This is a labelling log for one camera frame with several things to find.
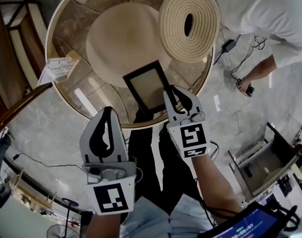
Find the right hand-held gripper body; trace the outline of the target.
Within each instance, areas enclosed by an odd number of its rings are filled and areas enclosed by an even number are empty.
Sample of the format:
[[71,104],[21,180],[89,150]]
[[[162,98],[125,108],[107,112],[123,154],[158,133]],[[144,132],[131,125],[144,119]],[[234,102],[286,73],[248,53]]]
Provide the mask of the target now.
[[208,123],[204,112],[184,118],[167,130],[181,158],[188,159],[208,154]]

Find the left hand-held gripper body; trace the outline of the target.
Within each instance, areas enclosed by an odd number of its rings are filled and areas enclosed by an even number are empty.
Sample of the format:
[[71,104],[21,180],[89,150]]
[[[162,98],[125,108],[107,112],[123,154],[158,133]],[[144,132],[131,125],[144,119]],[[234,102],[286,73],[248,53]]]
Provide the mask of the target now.
[[134,162],[90,163],[86,157],[82,169],[87,175],[85,191],[97,215],[133,211],[137,170]]

